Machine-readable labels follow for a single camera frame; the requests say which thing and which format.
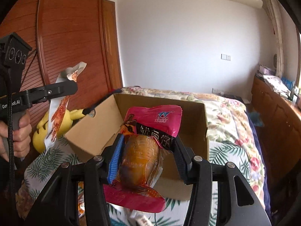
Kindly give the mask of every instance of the floral bedspread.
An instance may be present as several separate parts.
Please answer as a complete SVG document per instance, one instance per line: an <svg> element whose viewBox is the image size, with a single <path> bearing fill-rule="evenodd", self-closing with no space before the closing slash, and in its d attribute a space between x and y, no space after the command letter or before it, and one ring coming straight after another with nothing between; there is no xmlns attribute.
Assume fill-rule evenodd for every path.
<svg viewBox="0 0 301 226"><path fill-rule="evenodd" d="M143 89L140 87L124 88L123 93L204 103L208 121L207 137L209 141L220 143L229 141L244 149L250 163L250 185L264 207L264 166L255 146L244 104L237 100L223 98L214 94ZM216 152L216 150L211 149L209 151L211 158L213 158L213 152ZM217 152L213 163L219 162L225 164L228 162L224 154L227 154L226 148L221 149L221 152Z"/></svg>
<svg viewBox="0 0 301 226"><path fill-rule="evenodd" d="M250 183L264 207L264 166L255 146L253 133L245 113L246 107L239 101L223 98L213 94L142 89L139 87L123 88L124 94L143 95L159 98L178 99L183 101L202 102L206 106L208 121L207 137L209 143L209 160L224 165L232 161ZM32 203L47 183L48 179L64 161L78 164L79 160L72 149L58 140L47 154L41 154L25 171L25 183L17 194L17 209L25 218ZM210 225L216 224L217 183L213 184L213 200ZM166 208L159 214L150 214L150 220L156 226L183 225L189 201L176 201L166 198ZM118 212L108 204L112 225L129 225L126 215Z"/></svg>

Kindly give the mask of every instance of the white wrapper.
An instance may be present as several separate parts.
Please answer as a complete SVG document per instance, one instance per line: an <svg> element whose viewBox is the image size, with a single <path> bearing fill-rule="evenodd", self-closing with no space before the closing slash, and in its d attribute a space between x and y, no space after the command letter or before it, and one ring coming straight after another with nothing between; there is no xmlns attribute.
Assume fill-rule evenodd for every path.
<svg viewBox="0 0 301 226"><path fill-rule="evenodd" d="M68 80L76 82L78 75L85 69L86 65L87 64L84 62L80 62L73 68L67 68L59 74L56 83ZM50 102L48 132L45 137L46 152L55 144L57 133L62 124L69 98L70 96L54 98Z"/></svg>

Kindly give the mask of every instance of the plastic food wrapper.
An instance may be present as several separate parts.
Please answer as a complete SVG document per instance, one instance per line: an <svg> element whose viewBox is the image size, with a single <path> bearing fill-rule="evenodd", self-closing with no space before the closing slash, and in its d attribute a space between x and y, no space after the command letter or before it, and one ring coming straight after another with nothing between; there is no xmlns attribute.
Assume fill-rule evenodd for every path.
<svg viewBox="0 0 301 226"><path fill-rule="evenodd" d="M182 108L177 105L160 105L153 108L131 107L128 109L121 133L153 136L160 145L171 150L171 142L178 135Z"/></svg>
<svg viewBox="0 0 301 226"><path fill-rule="evenodd" d="M116 178L104 186L106 201L131 210L159 213L165 199L153 189L163 170L166 149L176 137L182 109L176 105L128 110L121 133L125 146Z"/></svg>
<svg viewBox="0 0 301 226"><path fill-rule="evenodd" d="M80 62L73 68L67 68L62 71L55 83L64 81L77 82L78 75L85 69L86 63ZM48 119L48 132L45 137L46 152L51 148L56 141L58 130L63 122L63 118L67 109L70 96L54 98L50 102L49 119Z"/></svg>
<svg viewBox="0 0 301 226"><path fill-rule="evenodd" d="M81 218L85 215L84 182L82 181L78 183L77 194L78 217Z"/></svg>

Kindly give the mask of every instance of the open cardboard box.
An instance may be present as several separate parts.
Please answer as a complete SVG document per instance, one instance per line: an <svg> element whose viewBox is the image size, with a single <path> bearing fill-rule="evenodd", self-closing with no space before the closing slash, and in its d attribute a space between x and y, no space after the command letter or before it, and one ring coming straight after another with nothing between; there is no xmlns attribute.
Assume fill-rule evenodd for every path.
<svg viewBox="0 0 301 226"><path fill-rule="evenodd" d="M140 95L114 94L95 108L95 116L85 116L64 136L83 162L102 153L106 146L113 144L120 131L127 110L132 106L154 107L158 105L178 105L182 107L182 121L179 131L184 146L191 147L196 155L208 160L209 146L207 117L202 103L152 98ZM163 197L189 200L191 185L185 185L172 154L165 157L163 172L154 186Z"/></svg>

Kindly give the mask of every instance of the human hand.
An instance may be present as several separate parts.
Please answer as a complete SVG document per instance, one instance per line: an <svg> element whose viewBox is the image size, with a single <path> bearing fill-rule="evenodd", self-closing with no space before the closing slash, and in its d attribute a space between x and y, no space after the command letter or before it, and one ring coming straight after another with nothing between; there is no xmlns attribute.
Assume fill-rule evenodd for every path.
<svg viewBox="0 0 301 226"><path fill-rule="evenodd" d="M26 114L21 117L19 121L19 127L19 130L13 131L14 156L23 158L29 153L30 150L29 134L31 133L32 128L30 124L30 115L28 111L26 111ZM2 137L8 137L8 128L3 121L0 121L0 155L6 161L8 161L8 154L5 151Z"/></svg>

